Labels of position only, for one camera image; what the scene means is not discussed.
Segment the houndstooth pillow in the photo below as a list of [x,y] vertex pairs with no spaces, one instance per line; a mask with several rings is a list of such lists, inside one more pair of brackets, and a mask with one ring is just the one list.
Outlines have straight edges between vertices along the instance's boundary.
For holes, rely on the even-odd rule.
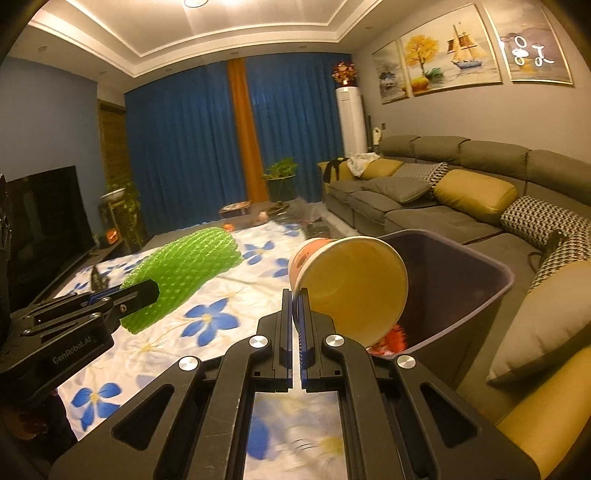
[[569,236],[569,239],[544,261],[534,277],[530,291],[562,267],[578,260],[591,260],[591,229]]
[[393,177],[406,177],[410,179],[426,180],[431,184],[431,190],[427,192],[428,198],[433,198],[433,188],[439,183],[447,173],[447,163],[435,163],[433,165],[425,163],[405,163],[395,173]]
[[561,230],[571,237],[591,228],[591,221],[570,210],[526,195],[505,210],[501,215],[501,225],[507,232],[542,250],[552,230]]

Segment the gray plastic bin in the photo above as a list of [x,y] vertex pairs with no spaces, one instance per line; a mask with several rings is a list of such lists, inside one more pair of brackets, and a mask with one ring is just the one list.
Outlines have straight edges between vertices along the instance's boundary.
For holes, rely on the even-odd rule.
[[405,353],[456,388],[513,285],[513,273],[436,233],[403,230],[381,240],[396,249],[408,271],[408,300],[398,321],[408,336]]

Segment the paper cup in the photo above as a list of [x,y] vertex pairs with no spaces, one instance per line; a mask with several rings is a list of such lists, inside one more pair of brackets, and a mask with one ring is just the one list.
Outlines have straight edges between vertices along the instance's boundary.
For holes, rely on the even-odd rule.
[[294,303],[308,289],[310,308],[329,315],[337,333],[370,347],[394,327],[408,295],[398,252],[378,238],[306,241],[288,264]]

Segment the cylindrical floor air conditioner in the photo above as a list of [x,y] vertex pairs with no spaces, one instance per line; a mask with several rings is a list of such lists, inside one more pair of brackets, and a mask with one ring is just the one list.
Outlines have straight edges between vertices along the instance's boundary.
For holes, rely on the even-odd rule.
[[339,107],[340,131],[343,135],[345,157],[366,153],[368,146],[359,88],[337,88],[336,100]]

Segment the silver bolt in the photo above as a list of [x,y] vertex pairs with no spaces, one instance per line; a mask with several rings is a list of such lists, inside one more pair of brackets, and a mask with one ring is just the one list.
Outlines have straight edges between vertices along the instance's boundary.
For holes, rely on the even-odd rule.
[[400,355],[396,359],[396,363],[400,368],[414,368],[414,366],[417,364],[417,361],[410,355]]
[[328,346],[342,346],[345,342],[345,339],[340,335],[329,335],[326,337],[325,342]]
[[267,346],[269,340],[264,335],[255,335],[254,337],[251,337],[248,343],[250,343],[250,346],[253,348],[263,348],[264,346]]
[[199,366],[199,360],[193,356],[184,356],[178,361],[178,367],[181,370],[190,372]]

